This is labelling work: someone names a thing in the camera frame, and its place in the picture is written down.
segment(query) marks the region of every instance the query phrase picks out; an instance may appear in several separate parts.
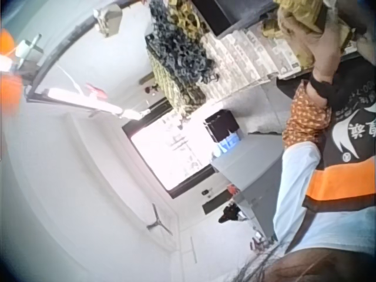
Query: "white shirt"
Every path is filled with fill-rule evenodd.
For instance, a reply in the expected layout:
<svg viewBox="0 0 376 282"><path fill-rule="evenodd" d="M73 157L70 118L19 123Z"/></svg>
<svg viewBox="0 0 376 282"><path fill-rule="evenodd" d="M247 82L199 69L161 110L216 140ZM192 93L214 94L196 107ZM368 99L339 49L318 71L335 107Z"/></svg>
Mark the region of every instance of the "white shirt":
<svg viewBox="0 0 376 282"><path fill-rule="evenodd" d="M290 242L306 212L302 206L320 152L311 142L289 147L283 154L281 186L274 230L277 238ZM376 208L360 211L318 213L302 241L292 251L329 248L375 255Z"/></svg>

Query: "wrist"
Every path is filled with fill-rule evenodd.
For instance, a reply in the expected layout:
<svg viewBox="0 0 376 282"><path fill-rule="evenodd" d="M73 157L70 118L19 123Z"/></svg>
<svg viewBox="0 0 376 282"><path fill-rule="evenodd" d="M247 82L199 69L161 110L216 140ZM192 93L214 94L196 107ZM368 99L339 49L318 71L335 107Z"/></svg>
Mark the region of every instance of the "wrist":
<svg viewBox="0 0 376 282"><path fill-rule="evenodd" d="M333 75L325 75L317 68L313 68L312 75L318 82L328 82L330 84L333 84Z"/></svg>

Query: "white cable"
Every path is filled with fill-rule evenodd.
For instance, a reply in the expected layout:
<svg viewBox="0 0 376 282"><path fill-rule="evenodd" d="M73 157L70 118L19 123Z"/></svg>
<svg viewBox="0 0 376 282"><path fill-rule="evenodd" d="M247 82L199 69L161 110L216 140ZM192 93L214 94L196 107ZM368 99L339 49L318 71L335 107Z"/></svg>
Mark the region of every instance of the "white cable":
<svg viewBox="0 0 376 282"><path fill-rule="evenodd" d="M72 81L73 83L73 86L76 88L76 90L78 91L78 93L80 93L82 96L84 96L85 94L83 93L82 91L82 88L78 85L78 83L75 82L75 80L73 79L73 77L71 77L64 69L63 67L61 67L58 63L56 64L56 66L61 69L61 71L70 79L70 81Z"/></svg>

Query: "pile of yellow parts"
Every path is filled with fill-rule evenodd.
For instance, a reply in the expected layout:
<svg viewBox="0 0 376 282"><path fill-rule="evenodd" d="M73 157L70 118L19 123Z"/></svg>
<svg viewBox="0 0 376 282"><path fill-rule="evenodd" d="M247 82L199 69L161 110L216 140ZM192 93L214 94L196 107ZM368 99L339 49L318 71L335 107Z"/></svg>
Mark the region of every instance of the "pile of yellow parts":
<svg viewBox="0 0 376 282"><path fill-rule="evenodd" d="M191 39L200 39L206 32L205 24L187 0L169 0L170 18Z"/></svg>
<svg viewBox="0 0 376 282"><path fill-rule="evenodd" d="M274 0L274 2L286 11L289 11L291 16L306 26L307 32L323 32L327 13L327 7L324 5L323 0ZM343 51L353 37L353 33L343 20L340 19L339 24L341 49ZM303 69L312 67L314 59L311 54L301 52L300 50L296 50L295 52Z"/></svg>

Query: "ceiling fan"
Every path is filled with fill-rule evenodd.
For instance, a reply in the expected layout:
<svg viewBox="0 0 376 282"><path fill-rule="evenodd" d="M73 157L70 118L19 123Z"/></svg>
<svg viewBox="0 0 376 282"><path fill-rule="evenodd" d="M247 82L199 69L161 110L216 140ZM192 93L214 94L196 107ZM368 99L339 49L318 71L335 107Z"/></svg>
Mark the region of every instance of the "ceiling fan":
<svg viewBox="0 0 376 282"><path fill-rule="evenodd" d="M173 235L172 232L166 226L164 226L163 223L160 221L158 211L157 211L157 207L155 206L155 204L152 204L152 205L153 205L154 214L155 214L155 217L157 218L157 220L153 224L146 226L146 228L149 231L151 231L155 227L161 226L163 229L165 229L172 236Z"/></svg>

